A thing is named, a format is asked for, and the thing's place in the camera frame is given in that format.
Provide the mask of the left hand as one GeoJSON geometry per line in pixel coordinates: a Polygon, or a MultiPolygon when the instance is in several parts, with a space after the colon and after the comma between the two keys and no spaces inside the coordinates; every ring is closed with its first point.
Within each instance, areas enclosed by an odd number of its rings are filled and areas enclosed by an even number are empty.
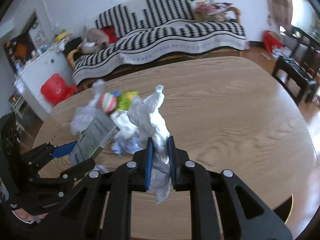
{"type": "Polygon", "coordinates": [[[12,213],[15,214],[17,218],[19,218],[21,221],[24,221],[26,223],[33,223],[37,219],[44,219],[48,213],[40,214],[40,215],[31,215],[24,209],[17,209],[12,211],[12,213]]]}

